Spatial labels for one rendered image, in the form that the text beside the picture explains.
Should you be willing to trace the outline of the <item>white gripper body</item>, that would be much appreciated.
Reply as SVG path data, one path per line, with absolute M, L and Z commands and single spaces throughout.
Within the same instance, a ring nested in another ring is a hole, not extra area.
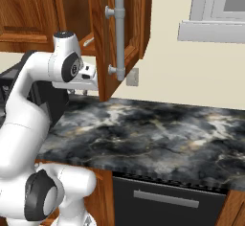
M 69 82 L 53 82 L 53 87 L 60 89 L 99 90 L 97 77 L 93 77 L 92 79 L 84 79 L 82 76 L 79 76 L 78 78 L 75 78 Z

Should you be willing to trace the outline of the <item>open wooden cabinet door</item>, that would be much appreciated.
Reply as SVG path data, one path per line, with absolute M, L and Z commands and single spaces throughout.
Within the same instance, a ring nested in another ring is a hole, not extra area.
M 99 96 L 101 102 L 106 102 L 121 84 L 115 74 L 108 74 L 108 66 L 117 65 L 116 19 L 106 18 L 105 7 L 114 10 L 115 0 L 91 0 L 91 5 Z M 150 39 L 152 0 L 124 0 L 124 8 L 124 66 L 128 75 L 145 55 Z

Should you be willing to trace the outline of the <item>closed wooden cabinet door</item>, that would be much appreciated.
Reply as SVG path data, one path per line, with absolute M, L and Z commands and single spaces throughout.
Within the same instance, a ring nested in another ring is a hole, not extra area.
M 0 52 L 52 52 L 55 0 L 0 0 Z

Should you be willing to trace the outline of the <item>black countertop appliance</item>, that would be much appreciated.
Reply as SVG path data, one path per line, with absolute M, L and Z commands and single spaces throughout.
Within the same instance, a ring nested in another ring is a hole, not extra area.
M 19 72 L 27 59 L 34 53 L 35 50 L 28 51 L 18 63 L 0 74 L 0 105 L 6 105 Z M 39 107 L 44 106 L 47 109 L 51 121 L 50 127 L 54 127 L 63 115 L 69 102 L 69 97 L 66 89 L 56 89 L 49 81 L 40 80 L 32 84 L 28 100 Z

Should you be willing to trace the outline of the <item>black dishwasher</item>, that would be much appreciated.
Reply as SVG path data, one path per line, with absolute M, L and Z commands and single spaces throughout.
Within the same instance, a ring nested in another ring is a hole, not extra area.
M 197 209 L 135 198 L 134 191 L 199 202 Z M 214 226 L 226 194 L 113 176 L 115 226 Z

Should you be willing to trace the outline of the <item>grey wall socket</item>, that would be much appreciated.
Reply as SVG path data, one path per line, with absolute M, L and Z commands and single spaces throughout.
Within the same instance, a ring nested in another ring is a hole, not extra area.
M 138 86 L 139 85 L 139 69 L 133 68 L 126 77 L 127 86 Z

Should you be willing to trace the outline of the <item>wooden wall cabinet body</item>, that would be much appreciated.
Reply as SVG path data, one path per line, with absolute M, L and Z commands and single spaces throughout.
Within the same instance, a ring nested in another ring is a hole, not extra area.
M 96 55 L 95 41 L 87 47 L 83 43 L 94 37 L 91 0 L 56 0 L 59 28 L 77 35 L 84 56 Z

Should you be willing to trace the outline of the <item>grey window frame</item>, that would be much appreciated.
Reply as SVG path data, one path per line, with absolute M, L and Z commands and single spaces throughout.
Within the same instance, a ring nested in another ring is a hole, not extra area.
M 178 40 L 245 44 L 245 0 L 191 0 Z

